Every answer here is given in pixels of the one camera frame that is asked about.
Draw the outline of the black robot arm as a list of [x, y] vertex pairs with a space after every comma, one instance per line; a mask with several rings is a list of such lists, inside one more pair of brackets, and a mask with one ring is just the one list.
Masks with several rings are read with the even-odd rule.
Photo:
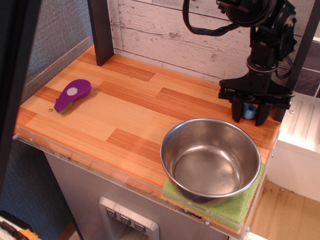
[[275, 108], [289, 109], [293, 90], [272, 80], [279, 62], [294, 52], [295, 7], [287, 0], [218, 0], [218, 8], [237, 27], [250, 28], [251, 52], [246, 75], [219, 82], [218, 97], [231, 103], [232, 119], [239, 122], [244, 104], [257, 105], [256, 126], [261, 126]]

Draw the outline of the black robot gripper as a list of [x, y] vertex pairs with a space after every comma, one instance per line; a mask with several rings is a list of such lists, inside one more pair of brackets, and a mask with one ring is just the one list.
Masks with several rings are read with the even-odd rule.
[[239, 122], [242, 117], [243, 103], [258, 105], [255, 125], [262, 126], [272, 109], [289, 109], [295, 91], [272, 80], [278, 72], [278, 65], [261, 67], [247, 64], [248, 73], [239, 78], [223, 79], [219, 82], [218, 98], [231, 102], [232, 119]]

